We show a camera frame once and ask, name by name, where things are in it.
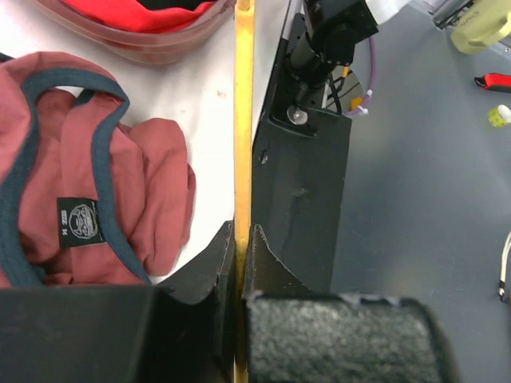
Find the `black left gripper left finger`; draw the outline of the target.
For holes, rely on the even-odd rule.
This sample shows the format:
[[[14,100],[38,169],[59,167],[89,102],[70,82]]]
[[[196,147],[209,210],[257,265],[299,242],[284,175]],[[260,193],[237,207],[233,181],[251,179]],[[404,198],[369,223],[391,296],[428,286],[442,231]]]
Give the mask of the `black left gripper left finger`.
[[[1,292],[4,382],[230,382],[233,225],[155,286]]]

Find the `maroon tank top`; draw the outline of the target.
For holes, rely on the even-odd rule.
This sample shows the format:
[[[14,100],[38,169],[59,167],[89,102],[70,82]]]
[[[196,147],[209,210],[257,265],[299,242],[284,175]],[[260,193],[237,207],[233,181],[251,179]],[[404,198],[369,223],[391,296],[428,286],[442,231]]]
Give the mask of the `maroon tank top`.
[[[174,120],[122,123],[114,77],[63,52],[1,59],[1,285],[148,284],[190,236]]]

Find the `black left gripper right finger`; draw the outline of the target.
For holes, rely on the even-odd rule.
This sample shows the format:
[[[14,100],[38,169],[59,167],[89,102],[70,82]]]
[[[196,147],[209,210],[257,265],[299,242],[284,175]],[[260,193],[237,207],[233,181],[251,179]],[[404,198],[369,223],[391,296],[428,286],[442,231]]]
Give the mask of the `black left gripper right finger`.
[[[251,382],[459,382],[450,341],[413,298],[318,294],[252,228],[244,286]]]

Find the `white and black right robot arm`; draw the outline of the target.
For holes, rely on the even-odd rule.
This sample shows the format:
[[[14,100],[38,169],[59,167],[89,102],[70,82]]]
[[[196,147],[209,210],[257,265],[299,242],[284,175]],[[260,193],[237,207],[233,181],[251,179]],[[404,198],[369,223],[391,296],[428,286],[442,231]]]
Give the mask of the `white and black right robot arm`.
[[[304,1],[305,31],[289,53],[288,67],[309,89],[323,85],[335,66],[349,66],[355,46],[378,32],[407,1]]]

